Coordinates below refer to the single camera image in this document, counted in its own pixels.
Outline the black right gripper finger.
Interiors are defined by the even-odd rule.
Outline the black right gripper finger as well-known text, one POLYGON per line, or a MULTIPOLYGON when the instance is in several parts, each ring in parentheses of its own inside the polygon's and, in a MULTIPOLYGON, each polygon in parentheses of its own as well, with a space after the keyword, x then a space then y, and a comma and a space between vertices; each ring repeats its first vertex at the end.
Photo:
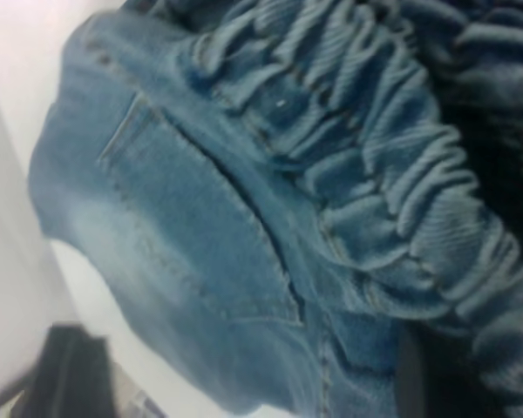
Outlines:
POLYGON ((399 336, 395 378, 397 411, 402 418, 424 416, 424 372, 421 353, 408 330, 399 336))

